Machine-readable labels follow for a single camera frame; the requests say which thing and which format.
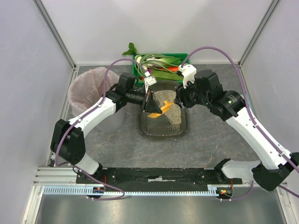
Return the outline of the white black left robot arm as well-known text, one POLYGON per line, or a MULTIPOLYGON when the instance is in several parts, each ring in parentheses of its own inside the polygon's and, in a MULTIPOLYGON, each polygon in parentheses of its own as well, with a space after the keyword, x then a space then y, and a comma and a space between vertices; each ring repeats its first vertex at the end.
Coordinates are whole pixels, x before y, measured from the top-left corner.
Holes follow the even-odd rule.
POLYGON ((92 159, 85 150, 85 137, 100 122, 118 112, 127 103, 139 105, 142 112, 161 114, 155 103, 150 86, 157 83, 154 76, 146 77, 144 86, 135 87, 136 77, 131 73, 122 73, 118 83, 114 84, 91 108, 82 114, 65 121, 56 122, 50 149, 56 157, 93 175, 102 169, 102 165, 92 159))

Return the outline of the yellow litter scoop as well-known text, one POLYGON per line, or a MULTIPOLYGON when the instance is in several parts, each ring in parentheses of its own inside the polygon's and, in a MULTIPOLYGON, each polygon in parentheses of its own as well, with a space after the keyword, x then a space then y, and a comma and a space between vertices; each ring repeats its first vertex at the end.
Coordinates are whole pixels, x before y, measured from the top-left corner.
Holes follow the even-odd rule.
POLYGON ((171 106, 174 105, 174 102, 164 101, 164 105, 160 108, 162 113, 151 113, 147 117, 151 119, 156 119, 163 114, 165 114, 167 111, 171 109, 171 106))

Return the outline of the pink plastic trash bag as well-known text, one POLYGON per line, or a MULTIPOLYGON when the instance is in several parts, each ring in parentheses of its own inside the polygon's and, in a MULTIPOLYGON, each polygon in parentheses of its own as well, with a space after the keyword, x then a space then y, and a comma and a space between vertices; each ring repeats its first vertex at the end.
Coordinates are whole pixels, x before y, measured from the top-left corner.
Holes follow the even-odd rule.
POLYGON ((102 97, 104 90, 107 91, 118 83, 119 75, 111 70, 104 81, 106 70, 104 67, 91 69, 78 75, 72 81, 67 98, 74 117, 93 106, 102 97))

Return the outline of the dark grey litter tray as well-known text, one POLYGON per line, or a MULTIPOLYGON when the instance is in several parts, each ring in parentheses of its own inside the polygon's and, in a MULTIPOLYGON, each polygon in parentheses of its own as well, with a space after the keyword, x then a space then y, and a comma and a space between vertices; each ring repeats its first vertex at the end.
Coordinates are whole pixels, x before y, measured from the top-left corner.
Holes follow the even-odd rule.
MULTIPOLYGON (((176 81, 158 81, 150 89, 153 91, 153 99, 160 107, 174 101, 175 88, 179 86, 176 81)), ((150 118, 148 112, 138 113, 138 125, 140 134, 149 139, 164 140, 176 139, 184 136, 188 131, 188 116, 186 110, 173 104, 169 111, 157 118, 150 118)))

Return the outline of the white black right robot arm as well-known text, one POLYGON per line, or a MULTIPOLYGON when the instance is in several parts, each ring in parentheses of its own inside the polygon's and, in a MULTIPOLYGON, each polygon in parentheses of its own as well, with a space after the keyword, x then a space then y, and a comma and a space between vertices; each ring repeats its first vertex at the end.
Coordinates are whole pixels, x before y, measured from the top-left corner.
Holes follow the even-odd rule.
POLYGON ((216 169, 225 177, 252 180, 273 191, 298 167, 299 154, 290 152, 270 135, 238 92, 224 91, 215 72, 179 68, 178 75, 183 82, 176 87, 175 104, 182 109, 207 107, 233 127, 259 157, 257 161, 222 160, 216 169))

